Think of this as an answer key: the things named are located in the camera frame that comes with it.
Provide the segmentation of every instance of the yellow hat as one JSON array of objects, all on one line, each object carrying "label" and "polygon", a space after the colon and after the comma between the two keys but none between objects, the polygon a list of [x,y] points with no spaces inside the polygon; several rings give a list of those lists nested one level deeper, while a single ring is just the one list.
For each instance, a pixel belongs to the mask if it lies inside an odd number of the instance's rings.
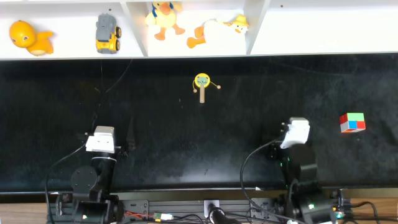
[{"label": "yellow hat", "polygon": [[246,16],[244,15],[238,15],[235,19],[235,21],[232,22],[232,24],[238,25],[238,26],[249,26],[248,22],[246,22]]}]

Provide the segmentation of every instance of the toy wheel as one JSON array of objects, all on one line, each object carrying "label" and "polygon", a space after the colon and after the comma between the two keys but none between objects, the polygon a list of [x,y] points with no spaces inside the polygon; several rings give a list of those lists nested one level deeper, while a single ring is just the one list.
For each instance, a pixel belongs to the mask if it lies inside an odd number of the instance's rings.
[{"label": "toy wheel", "polygon": [[117,38],[122,37],[122,29],[120,29],[120,27],[116,27],[116,37]]},{"label": "toy wheel", "polygon": [[119,42],[119,40],[116,40],[116,50],[120,50],[120,42]]}]

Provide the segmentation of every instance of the wooden handle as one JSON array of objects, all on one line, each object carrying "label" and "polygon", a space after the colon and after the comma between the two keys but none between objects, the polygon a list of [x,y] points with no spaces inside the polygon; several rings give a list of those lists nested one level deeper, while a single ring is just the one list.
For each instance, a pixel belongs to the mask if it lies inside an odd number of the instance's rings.
[{"label": "wooden handle", "polygon": [[201,85],[200,86],[200,97],[199,97],[199,102],[200,103],[205,103],[205,86]]}]

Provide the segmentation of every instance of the duck beak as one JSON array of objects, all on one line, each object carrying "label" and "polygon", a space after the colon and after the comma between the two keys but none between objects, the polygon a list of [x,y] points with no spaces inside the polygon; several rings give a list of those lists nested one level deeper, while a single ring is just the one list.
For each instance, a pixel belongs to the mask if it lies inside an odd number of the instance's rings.
[{"label": "duck beak", "polygon": [[172,9],[170,8],[170,4],[168,2],[165,2],[160,5],[160,11],[165,14],[166,16],[170,14],[170,11]]}]

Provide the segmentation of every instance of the toy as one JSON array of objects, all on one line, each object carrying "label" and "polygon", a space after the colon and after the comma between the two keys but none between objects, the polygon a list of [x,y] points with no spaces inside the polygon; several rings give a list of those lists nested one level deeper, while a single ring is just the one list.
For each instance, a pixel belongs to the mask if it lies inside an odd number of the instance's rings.
[{"label": "toy", "polygon": [[363,113],[346,113],[340,117],[342,133],[359,132],[366,129]]},{"label": "toy", "polygon": [[120,50],[118,38],[122,36],[122,30],[116,25],[116,19],[108,14],[98,16],[96,23],[97,52],[102,54],[115,54]]},{"label": "toy", "polygon": [[190,37],[187,40],[187,45],[190,49],[196,47],[198,44],[204,44],[208,41],[222,43],[225,38],[233,34],[244,35],[249,29],[249,24],[246,22],[246,16],[238,15],[235,21],[219,22],[216,20],[209,20],[203,26],[195,29],[195,37]]},{"label": "toy", "polygon": [[179,28],[176,24],[177,15],[174,11],[182,11],[182,5],[177,2],[153,2],[152,12],[145,19],[145,23],[148,26],[158,25],[160,27],[160,32],[155,35],[158,40],[165,40],[166,30],[173,27],[175,29],[175,34],[181,35],[185,32],[185,29]]},{"label": "toy", "polygon": [[49,41],[53,32],[36,32],[35,29],[25,21],[17,21],[10,27],[10,38],[17,47],[26,50],[35,56],[52,54],[54,49]]},{"label": "toy", "polygon": [[210,83],[213,84],[214,86],[217,86],[217,89],[221,89],[221,86],[216,85],[212,81],[210,81],[210,77],[205,73],[198,74],[193,80],[192,82],[193,92],[194,93],[198,92],[198,90],[195,88],[195,85],[200,89],[200,97],[199,97],[200,103],[205,103],[205,88],[208,87]]}]

